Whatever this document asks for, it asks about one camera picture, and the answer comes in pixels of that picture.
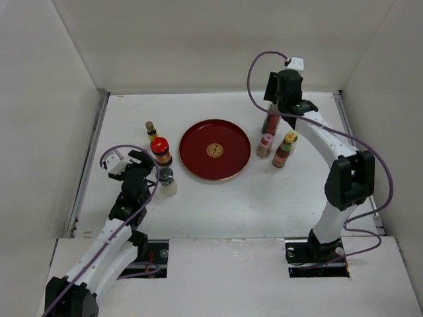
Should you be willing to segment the yellow label gold cap bottle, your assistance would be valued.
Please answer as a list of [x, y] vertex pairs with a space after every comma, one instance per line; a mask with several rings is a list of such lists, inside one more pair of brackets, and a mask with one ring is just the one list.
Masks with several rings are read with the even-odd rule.
[[146, 122], [145, 128], [147, 130], [149, 142], [152, 142], [152, 140], [154, 140], [156, 137], [158, 137], [157, 130], [155, 129], [153, 122], [151, 122], [151, 121]]

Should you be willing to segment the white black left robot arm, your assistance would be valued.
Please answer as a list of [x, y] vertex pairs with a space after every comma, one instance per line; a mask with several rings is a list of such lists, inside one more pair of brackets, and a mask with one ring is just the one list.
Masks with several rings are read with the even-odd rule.
[[130, 162], [118, 158], [117, 145], [100, 157], [109, 177], [121, 182], [120, 194], [85, 255], [62, 278], [47, 283], [44, 316], [98, 316], [100, 299], [121, 272], [146, 260], [148, 237], [137, 228], [159, 185], [148, 176], [158, 173], [159, 166], [145, 149], [128, 148]]

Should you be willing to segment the right aluminium table rail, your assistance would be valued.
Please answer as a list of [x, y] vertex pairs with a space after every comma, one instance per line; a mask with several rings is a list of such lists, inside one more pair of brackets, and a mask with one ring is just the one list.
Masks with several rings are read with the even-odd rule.
[[[371, 163], [373, 165], [375, 165], [375, 157], [374, 155], [371, 153], [371, 151], [369, 151], [367, 148], [364, 148], [363, 151], [361, 151], [358, 146], [360, 145], [360, 143], [357, 143], [356, 140], [353, 137], [352, 134], [352, 130], [346, 115], [346, 111], [344, 108], [344, 104], [342, 101], [342, 97], [341, 97], [341, 90], [339, 90], [337, 93], [334, 93], [334, 101], [336, 102], [336, 106], [338, 108], [338, 112], [340, 114], [341, 117], [341, 121], [342, 121], [342, 125], [344, 127], [345, 130], [345, 134], [348, 135], [348, 137], [346, 138], [349, 142], [349, 144], [351, 144], [351, 146], [353, 146], [355, 148], [355, 152], [356, 154], [354, 155], [355, 159], [358, 159], [357, 163], [354, 163], [354, 167], [358, 167], [358, 170], [361, 172], [362, 170], [365, 172], [366, 170], [369, 169], [370, 164], [368, 163], [368, 158], [372, 157], [371, 159]], [[382, 232], [382, 234], [384, 234], [384, 229], [383, 229], [383, 225], [379, 216], [378, 212], [375, 212], [376, 210], [376, 206], [375, 206], [375, 202], [372, 196], [369, 197], [370, 203], [371, 203], [371, 210], [373, 211], [373, 213], [370, 215], [370, 217], [372, 217], [377, 232]]]

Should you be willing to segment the back aluminium table rail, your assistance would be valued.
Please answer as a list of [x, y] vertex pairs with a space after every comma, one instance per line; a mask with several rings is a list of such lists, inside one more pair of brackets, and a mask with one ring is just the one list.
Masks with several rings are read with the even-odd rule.
[[129, 89], [129, 88], [100, 88], [105, 90], [110, 95], [144, 95], [144, 94], [207, 94], [207, 93], [233, 93], [233, 92], [246, 92], [246, 90], [180, 90], [180, 89]]

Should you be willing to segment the red round lacquer tray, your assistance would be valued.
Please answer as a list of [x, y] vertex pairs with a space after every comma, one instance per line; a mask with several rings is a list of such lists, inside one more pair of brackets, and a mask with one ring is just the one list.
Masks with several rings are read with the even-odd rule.
[[251, 145], [236, 124], [221, 119], [195, 123], [182, 136], [178, 153], [182, 165], [207, 181], [224, 181], [238, 175], [250, 159]]

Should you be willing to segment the red lid chili sauce jar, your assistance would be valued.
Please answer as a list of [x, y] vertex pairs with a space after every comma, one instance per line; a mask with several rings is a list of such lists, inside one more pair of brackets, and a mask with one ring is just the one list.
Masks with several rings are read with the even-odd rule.
[[173, 158], [170, 154], [169, 143], [164, 137], [156, 137], [150, 142], [150, 148], [159, 166], [170, 166]]

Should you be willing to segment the yellow cap red sauce bottle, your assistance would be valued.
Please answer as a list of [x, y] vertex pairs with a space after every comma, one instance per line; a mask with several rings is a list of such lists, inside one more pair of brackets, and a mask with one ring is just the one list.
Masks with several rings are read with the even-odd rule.
[[283, 141], [280, 143], [277, 151], [275, 152], [272, 164], [277, 168], [283, 168], [291, 153], [292, 145], [296, 140], [295, 132], [289, 132], [285, 135]]

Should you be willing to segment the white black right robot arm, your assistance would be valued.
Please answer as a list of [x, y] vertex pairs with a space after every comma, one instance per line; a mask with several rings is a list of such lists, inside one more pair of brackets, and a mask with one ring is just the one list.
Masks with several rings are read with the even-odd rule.
[[357, 206], [374, 193], [375, 157], [359, 151], [330, 128], [319, 109], [302, 97], [303, 78], [298, 71], [271, 72], [264, 99], [291, 128], [304, 136], [329, 167], [325, 182], [327, 204], [306, 242], [287, 243], [286, 260], [291, 264], [323, 264], [341, 246], [342, 227]]

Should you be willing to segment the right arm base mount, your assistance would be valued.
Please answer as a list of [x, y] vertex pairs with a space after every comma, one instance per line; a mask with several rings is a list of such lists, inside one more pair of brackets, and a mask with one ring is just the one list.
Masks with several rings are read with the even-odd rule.
[[320, 245], [308, 240], [287, 240], [286, 261], [291, 278], [349, 277], [342, 240]]

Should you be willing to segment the clear grinder with black top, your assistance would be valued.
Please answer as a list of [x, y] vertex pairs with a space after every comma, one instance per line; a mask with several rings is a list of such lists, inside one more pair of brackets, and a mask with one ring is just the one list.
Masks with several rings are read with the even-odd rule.
[[162, 193], [168, 197], [174, 196], [178, 191], [173, 170], [167, 166], [159, 169], [159, 183]]

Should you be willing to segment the aluminium table rail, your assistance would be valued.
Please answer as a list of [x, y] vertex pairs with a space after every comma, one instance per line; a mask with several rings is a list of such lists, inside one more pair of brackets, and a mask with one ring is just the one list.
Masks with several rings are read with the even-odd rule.
[[207, 93], [233, 93], [233, 92], [246, 92], [246, 90], [180, 90], [180, 89], [129, 89], [129, 88], [100, 88], [105, 90], [110, 95], [144, 95], [144, 94], [207, 94]]
[[[368, 163], [368, 158], [372, 157], [371, 159], [371, 163], [373, 165], [375, 165], [375, 157], [374, 155], [371, 153], [371, 151], [369, 151], [367, 148], [364, 148], [363, 151], [361, 151], [358, 146], [360, 145], [360, 143], [357, 143], [356, 140], [353, 137], [352, 134], [352, 130], [346, 115], [346, 111], [344, 108], [344, 104], [342, 101], [342, 97], [341, 97], [341, 90], [339, 90], [337, 93], [334, 93], [334, 101], [336, 102], [336, 106], [338, 108], [338, 112], [340, 114], [341, 117], [341, 121], [342, 121], [342, 125], [344, 127], [345, 130], [345, 134], [348, 135], [348, 137], [346, 138], [349, 142], [349, 144], [351, 144], [351, 146], [353, 146], [355, 148], [355, 152], [356, 154], [354, 155], [355, 159], [358, 159], [357, 163], [354, 163], [354, 167], [358, 167], [358, 170], [361, 172], [362, 170], [365, 172], [366, 170], [369, 169], [370, 164]], [[370, 203], [371, 203], [371, 210], [373, 211], [373, 213], [370, 215], [370, 217], [372, 217], [377, 232], [382, 232], [382, 234], [384, 234], [384, 229], [383, 229], [383, 225], [379, 216], [378, 212], [375, 212], [376, 210], [376, 206], [375, 206], [375, 202], [372, 196], [369, 197]]]
[[73, 200], [71, 209], [69, 211], [67, 226], [63, 234], [64, 238], [73, 238], [75, 236], [75, 231], [77, 228], [77, 224], [79, 222], [79, 216], [81, 213], [82, 204], [85, 197], [87, 184], [89, 181], [89, 175], [91, 173], [91, 168], [93, 166], [93, 161], [95, 158], [95, 152], [96, 152], [96, 147], [98, 145], [98, 140], [100, 137], [100, 131], [102, 129], [102, 124], [104, 121], [105, 112], [108, 105], [108, 100], [110, 98], [110, 92], [107, 91], [106, 89], [99, 88], [97, 91], [99, 94], [99, 102], [96, 109], [96, 116], [93, 123], [91, 136], [89, 139], [87, 152], [85, 155], [81, 177], [77, 186], [75, 198]]

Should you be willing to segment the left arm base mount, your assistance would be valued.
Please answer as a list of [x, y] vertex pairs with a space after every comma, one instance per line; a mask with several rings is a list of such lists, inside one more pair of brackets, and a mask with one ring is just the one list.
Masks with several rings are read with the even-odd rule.
[[140, 254], [119, 279], [162, 279], [167, 277], [169, 240], [150, 240], [147, 251]]

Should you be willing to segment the tall dark bottle red label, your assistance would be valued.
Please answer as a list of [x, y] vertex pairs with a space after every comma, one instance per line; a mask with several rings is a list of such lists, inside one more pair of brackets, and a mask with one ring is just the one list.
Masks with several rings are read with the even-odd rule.
[[264, 119], [264, 123], [262, 125], [262, 134], [270, 134], [275, 135], [278, 130], [278, 125], [280, 122], [280, 115], [278, 106], [272, 102], [268, 105], [268, 110], [272, 112], [272, 114], [267, 113]]

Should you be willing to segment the pink lid spice jar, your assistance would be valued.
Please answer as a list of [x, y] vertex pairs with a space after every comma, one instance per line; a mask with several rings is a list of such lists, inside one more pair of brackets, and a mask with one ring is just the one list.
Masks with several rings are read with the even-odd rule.
[[267, 159], [272, 151], [273, 141], [274, 137], [271, 134], [263, 134], [256, 148], [256, 155], [261, 159]]

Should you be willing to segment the left aluminium table rail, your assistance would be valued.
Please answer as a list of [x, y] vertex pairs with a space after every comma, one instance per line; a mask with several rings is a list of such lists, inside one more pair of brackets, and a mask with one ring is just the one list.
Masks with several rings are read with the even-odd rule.
[[96, 109], [96, 116], [93, 123], [91, 136], [89, 139], [87, 152], [85, 155], [81, 177], [77, 186], [75, 198], [73, 200], [71, 209], [69, 211], [67, 226], [63, 234], [64, 238], [73, 238], [75, 236], [75, 231], [77, 228], [77, 224], [79, 222], [79, 216], [81, 213], [82, 204], [85, 197], [87, 184], [89, 181], [89, 175], [91, 173], [91, 168], [93, 166], [93, 161], [95, 158], [95, 152], [96, 152], [96, 147], [98, 145], [98, 140], [100, 137], [100, 131], [102, 129], [102, 124], [104, 121], [105, 112], [108, 105], [108, 100], [110, 98], [110, 92], [107, 91], [106, 89], [99, 88], [97, 91], [99, 94], [99, 102]]

